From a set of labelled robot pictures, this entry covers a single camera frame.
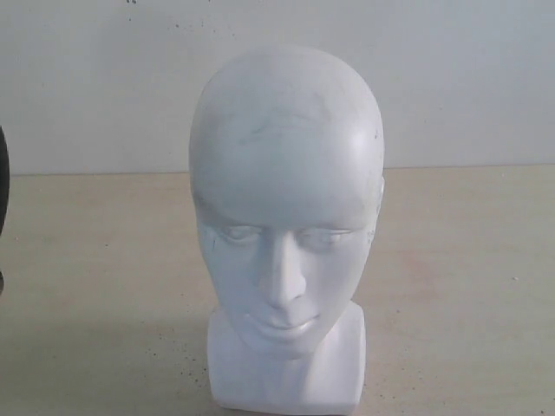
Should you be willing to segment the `black helmet with tinted visor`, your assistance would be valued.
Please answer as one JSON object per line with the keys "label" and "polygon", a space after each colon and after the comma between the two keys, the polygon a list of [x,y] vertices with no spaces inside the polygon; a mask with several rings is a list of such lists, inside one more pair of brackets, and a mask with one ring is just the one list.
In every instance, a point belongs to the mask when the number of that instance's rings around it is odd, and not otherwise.
{"label": "black helmet with tinted visor", "polygon": [[0,233],[3,233],[10,195],[10,159],[2,128],[0,134]]}

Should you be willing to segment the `white mannequin head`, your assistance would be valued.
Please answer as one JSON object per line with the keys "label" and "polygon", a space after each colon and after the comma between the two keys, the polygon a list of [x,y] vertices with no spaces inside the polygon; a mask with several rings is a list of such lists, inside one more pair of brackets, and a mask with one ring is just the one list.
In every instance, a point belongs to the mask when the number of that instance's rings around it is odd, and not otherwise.
{"label": "white mannequin head", "polygon": [[189,166],[218,299],[212,370],[360,383],[365,328],[353,296],[375,235],[383,164],[375,96],[333,55],[255,49],[206,84]]}

